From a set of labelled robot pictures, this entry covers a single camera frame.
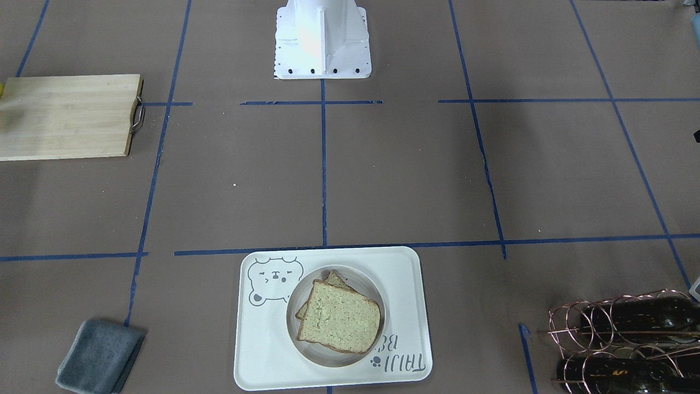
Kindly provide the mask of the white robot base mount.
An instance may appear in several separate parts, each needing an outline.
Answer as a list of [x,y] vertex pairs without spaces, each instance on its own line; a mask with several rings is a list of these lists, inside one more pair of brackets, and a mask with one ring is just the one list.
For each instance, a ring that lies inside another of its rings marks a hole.
[[367,21],[355,1],[288,1],[277,9],[273,77],[370,77]]

